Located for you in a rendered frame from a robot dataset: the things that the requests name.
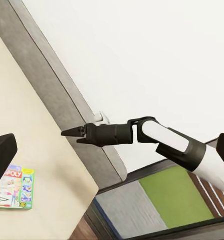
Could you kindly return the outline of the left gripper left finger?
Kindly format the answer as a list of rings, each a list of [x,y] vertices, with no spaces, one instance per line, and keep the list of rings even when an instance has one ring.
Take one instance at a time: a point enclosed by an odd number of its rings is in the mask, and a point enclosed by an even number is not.
[[[17,152],[17,142],[13,133],[0,136],[0,179]]]

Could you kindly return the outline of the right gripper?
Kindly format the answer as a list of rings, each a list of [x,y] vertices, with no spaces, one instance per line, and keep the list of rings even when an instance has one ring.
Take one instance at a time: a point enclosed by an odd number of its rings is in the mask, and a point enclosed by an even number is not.
[[[77,143],[93,144],[97,147],[119,145],[116,137],[117,124],[99,125],[87,123],[61,132],[61,136],[82,137]]]

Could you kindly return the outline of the board game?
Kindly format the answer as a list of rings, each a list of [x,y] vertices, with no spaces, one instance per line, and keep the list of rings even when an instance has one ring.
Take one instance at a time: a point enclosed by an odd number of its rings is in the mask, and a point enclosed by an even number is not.
[[[30,210],[35,170],[10,164],[0,179],[0,210]]]

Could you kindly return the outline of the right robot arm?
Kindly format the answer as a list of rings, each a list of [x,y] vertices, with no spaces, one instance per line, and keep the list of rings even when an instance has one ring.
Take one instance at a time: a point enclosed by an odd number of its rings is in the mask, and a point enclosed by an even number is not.
[[[158,143],[156,152],[188,169],[224,192],[224,161],[215,148],[171,127],[161,125],[154,117],[128,119],[127,123],[110,124],[100,111],[93,123],[61,132],[61,136],[82,137],[77,143],[97,147],[133,144],[133,125],[137,125],[139,143]]]

